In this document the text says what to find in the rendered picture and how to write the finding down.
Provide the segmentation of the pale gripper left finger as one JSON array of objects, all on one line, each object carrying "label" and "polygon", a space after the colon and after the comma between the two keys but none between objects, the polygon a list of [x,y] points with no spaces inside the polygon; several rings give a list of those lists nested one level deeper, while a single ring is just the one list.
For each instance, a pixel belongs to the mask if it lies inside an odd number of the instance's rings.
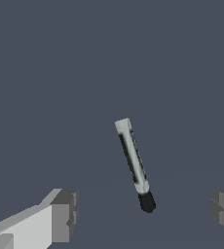
[{"label": "pale gripper left finger", "polygon": [[38,205],[0,222],[0,249],[48,249],[69,242],[79,216],[79,191],[53,189]]}]

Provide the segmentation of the white marker with black cap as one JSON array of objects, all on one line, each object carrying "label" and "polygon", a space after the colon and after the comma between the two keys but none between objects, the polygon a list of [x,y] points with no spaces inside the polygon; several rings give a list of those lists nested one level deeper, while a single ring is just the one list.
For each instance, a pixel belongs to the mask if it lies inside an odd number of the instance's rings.
[{"label": "white marker with black cap", "polygon": [[131,171],[131,177],[135,189],[138,193],[138,199],[141,209],[146,213],[152,213],[156,208],[156,202],[150,191],[150,186],[143,167],[143,162],[136,145],[136,140],[132,131],[129,118],[115,122],[115,127]]}]

